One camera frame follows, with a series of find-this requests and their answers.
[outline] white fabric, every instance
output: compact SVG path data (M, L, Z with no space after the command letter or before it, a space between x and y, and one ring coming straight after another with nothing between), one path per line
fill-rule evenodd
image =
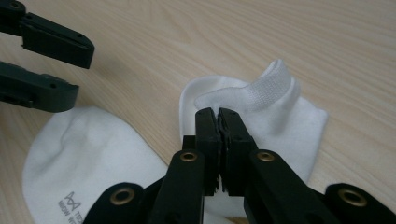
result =
M127 123L97 107L55 114L32 144L23 195L37 224L82 223L109 187L147 187L167 167ZM205 223L231 223L205 216Z
M303 180L313 169L328 114L300 96L300 86L282 60L252 83L226 76L198 77L180 97L180 137L195 134L195 113L220 107L239 113L257 146L277 152ZM205 208L225 217L245 217L243 200L218 193Z

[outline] light wood surface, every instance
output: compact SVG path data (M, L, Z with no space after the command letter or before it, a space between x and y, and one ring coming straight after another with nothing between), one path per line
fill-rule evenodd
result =
M281 58L302 96L330 114L309 186L367 190L396 212L396 2L22 1L87 36L89 70L21 49L0 34L0 61L80 86L169 162L180 150L178 100L195 77L253 81ZM51 113L0 103L0 223L33 223L21 193L29 147Z

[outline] wooden table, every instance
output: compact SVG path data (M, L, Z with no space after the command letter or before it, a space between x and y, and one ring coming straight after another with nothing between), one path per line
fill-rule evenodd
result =
M169 162L180 150L178 100L195 77L256 79L281 58L302 96L330 114L309 186L359 186L396 212L396 2L22 1L86 35L89 70L21 49L0 34L0 61L80 86ZM0 223L33 223L21 193L29 147L51 113L0 103Z

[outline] folded sock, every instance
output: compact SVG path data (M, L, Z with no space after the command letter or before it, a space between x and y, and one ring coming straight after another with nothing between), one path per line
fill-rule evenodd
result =
M318 152L327 113L300 96L300 86L282 60L272 62L252 83L226 76L198 77L180 97L180 137L195 134L194 114L212 107L236 111L257 146L278 153L307 181ZM243 200L218 193L205 208L226 217L245 217Z
M143 188L162 178L165 163L123 120L97 107L55 114L33 142L22 174L25 201L37 224L82 223L109 187ZM230 224L205 213L205 223Z

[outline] white sock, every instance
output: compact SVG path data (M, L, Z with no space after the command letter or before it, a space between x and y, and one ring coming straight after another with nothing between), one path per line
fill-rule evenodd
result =
M107 188L121 182L145 188L166 170L123 120L97 107L73 108L55 114L33 142L23 195L37 224L81 223ZM205 223L231 222L209 215Z
M272 62L250 84L225 76L192 80L180 97L180 137L195 134L194 114L206 107L215 113L220 107L239 113L259 148L275 151L303 181L308 180L328 114L300 96L300 86L283 61ZM242 198L222 194L205 201L207 211L246 216Z

